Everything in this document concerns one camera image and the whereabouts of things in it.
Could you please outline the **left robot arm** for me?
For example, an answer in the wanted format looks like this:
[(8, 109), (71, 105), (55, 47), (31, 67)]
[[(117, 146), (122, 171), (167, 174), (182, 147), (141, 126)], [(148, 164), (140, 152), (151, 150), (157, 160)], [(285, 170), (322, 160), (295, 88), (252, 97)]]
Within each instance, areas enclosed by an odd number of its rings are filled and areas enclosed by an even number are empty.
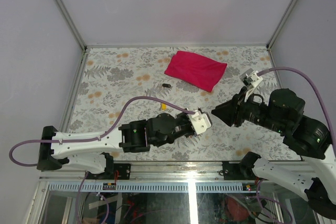
[(106, 133), (63, 133), (53, 126), (46, 126), (37, 168), (40, 171), (58, 170), (67, 165), (109, 179), (115, 172), (109, 153), (148, 152), (151, 146), (172, 144), (181, 136), (202, 134), (205, 128), (199, 113), (180, 113), (177, 117), (161, 113), (148, 120), (122, 124)]

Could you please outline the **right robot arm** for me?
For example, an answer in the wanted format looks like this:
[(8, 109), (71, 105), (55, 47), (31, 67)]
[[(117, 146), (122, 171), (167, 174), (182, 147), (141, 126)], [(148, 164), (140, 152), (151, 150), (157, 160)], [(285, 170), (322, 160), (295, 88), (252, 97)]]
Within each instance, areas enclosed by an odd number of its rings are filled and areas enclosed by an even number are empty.
[(259, 177), (290, 190), (305, 200), (316, 213), (335, 219), (335, 153), (331, 133), (318, 120), (303, 114), (305, 101), (289, 90), (274, 90), (269, 103), (245, 99), (246, 88), (212, 110), (212, 115), (228, 126), (240, 127), (245, 121), (261, 126), (283, 137), (283, 143), (301, 156), (314, 170), (307, 177), (286, 170), (248, 152), (239, 163), (245, 179)]

